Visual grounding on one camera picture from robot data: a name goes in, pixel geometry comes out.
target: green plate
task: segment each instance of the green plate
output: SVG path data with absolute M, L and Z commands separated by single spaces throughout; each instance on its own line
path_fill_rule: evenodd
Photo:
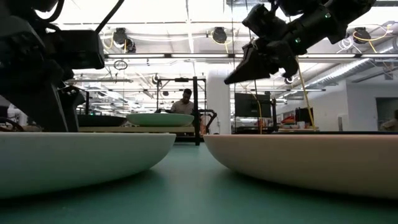
M 127 120 L 142 127 L 183 127 L 192 124 L 193 116 L 185 114 L 130 114 Z

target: white bowl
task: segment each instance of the white bowl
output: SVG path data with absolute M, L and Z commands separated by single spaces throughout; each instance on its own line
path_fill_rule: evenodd
M 206 135 L 224 166 L 281 184 L 398 198 L 396 135 Z
M 0 198 L 120 179 L 150 169 L 175 134 L 0 133 Z

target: person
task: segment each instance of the person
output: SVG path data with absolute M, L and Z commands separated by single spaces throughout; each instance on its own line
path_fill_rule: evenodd
M 398 110 L 394 112 L 394 119 L 385 122 L 380 127 L 381 131 L 398 131 Z
M 185 89 L 182 94 L 182 99 L 173 104 L 170 112 L 191 115 L 193 111 L 193 103 L 190 101 L 191 96 L 192 91 L 190 89 Z

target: green table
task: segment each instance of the green table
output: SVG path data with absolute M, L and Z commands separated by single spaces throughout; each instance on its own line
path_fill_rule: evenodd
M 235 174 L 204 144 L 175 145 L 154 168 L 123 180 L 0 202 L 1 224 L 398 223 L 395 202 Z

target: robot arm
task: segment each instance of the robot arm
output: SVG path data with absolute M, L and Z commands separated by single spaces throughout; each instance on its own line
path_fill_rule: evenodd
M 226 84 L 270 78 L 279 68 L 283 77 L 297 73 L 297 55 L 325 37 L 332 44 L 345 38 L 348 24 L 367 13 L 376 0 L 275 0 L 269 11 L 263 4 L 254 6 L 243 25 L 259 38 L 243 47 L 244 57 Z M 302 14 L 286 23 L 275 16 L 282 9 L 286 16 Z
M 0 95 L 47 131 L 77 132 L 76 108 L 85 99 L 64 81 L 73 78 L 72 69 L 104 67 L 98 33 L 124 0 L 96 30 L 60 30 L 51 24 L 64 1 L 0 0 Z M 35 12 L 50 11 L 55 5 L 48 19 Z

